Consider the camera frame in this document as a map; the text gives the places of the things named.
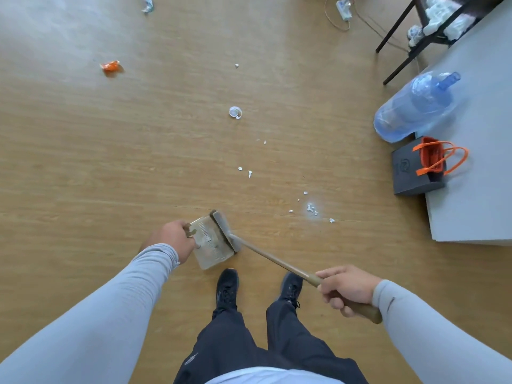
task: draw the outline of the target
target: brown broom grip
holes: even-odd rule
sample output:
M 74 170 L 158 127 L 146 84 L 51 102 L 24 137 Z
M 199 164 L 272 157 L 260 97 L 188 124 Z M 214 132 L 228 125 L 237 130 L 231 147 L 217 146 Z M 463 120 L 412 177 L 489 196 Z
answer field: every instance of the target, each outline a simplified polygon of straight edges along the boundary
M 242 245 L 245 245 L 247 248 L 251 249 L 252 251 L 259 253 L 261 256 L 269 259 L 270 261 L 276 263 L 277 265 L 280 265 L 284 269 L 293 272 L 294 274 L 300 276 L 304 280 L 306 280 L 309 284 L 311 284 L 314 287 L 318 287 L 320 284 L 322 284 L 322 278 L 318 277 L 314 273 L 309 273 L 306 271 L 302 271 L 301 269 L 281 260 L 280 258 L 275 257 L 272 253 L 265 252 L 261 250 L 260 248 L 248 243 L 246 240 L 234 235 L 233 233 L 229 234 L 229 237 L 232 239 L 238 240 Z M 358 303 L 350 301 L 349 299 L 346 299 L 341 296 L 341 294 L 338 291 L 331 291 L 329 293 L 330 297 L 338 297 L 343 301 L 343 304 L 345 306 L 348 306 L 352 309 L 352 311 L 356 314 L 362 315 L 365 318 L 368 318 L 370 321 L 372 321 L 375 324 L 379 324 L 382 322 L 382 314 L 381 311 L 377 307 L 373 307 L 372 305 L 368 305 L 366 303 Z

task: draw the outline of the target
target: black shoe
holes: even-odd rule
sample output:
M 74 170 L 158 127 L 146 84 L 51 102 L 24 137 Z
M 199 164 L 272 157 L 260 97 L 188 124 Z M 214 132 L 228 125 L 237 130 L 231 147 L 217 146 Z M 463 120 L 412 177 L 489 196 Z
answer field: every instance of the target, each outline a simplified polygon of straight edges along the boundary
M 300 276 L 288 272 L 281 283 L 281 295 L 278 300 L 290 302 L 296 309 L 300 308 L 297 299 L 302 290 L 302 282 L 303 279 Z
M 237 291 L 239 279 L 238 272 L 234 268 L 226 268 L 222 271 L 217 282 L 217 308 L 215 311 L 222 309 L 237 309 Z

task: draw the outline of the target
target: blue water jug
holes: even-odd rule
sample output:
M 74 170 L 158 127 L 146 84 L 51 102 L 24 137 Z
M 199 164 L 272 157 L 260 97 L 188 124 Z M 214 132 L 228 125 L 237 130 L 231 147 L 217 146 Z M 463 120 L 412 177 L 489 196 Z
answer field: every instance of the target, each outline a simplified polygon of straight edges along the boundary
M 396 143 L 433 126 L 453 108 L 449 87 L 458 80 L 459 73 L 444 79 L 433 73 L 417 76 L 377 111 L 375 130 L 384 140 Z

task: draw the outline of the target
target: hand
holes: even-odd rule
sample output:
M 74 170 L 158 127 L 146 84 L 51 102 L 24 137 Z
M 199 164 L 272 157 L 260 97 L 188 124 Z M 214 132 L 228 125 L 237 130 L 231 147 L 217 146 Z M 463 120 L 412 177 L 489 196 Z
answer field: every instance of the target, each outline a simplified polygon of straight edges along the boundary
M 168 244 L 178 253 L 178 259 L 183 264 L 195 248 L 194 238 L 187 238 L 183 229 L 185 225 L 185 221 L 172 221 L 165 224 L 151 233 L 151 236 L 141 245 L 139 252 L 151 245 Z
M 318 290 L 323 295 L 323 301 L 330 303 L 333 309 L 340 310 L 343 316 L 354 316 L 350 307 L 343 304 L 340 298 L 331 298 L 329 292 L 338 291 L 343 297 L 359 303 L 372 303 L 373 291 L 382 279 L 354 265 L 342 265 L 318 271 L 317 276 L 323 279 Z

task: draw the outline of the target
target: gray sleeve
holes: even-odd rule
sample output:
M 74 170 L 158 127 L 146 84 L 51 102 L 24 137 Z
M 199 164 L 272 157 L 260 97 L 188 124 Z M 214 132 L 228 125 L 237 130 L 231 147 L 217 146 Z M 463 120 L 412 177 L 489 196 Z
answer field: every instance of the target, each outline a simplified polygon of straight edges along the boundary
M 381 310 L 391 341 L 424 384 L 512 383 L 512 361 L 412 292 L 384 280 L 372 303 Z
M 40 330 L 0 364 L 9 384 L 126 384 L 162 285 L 179 265 L 166 244 L 140 252 L 112 280 Z

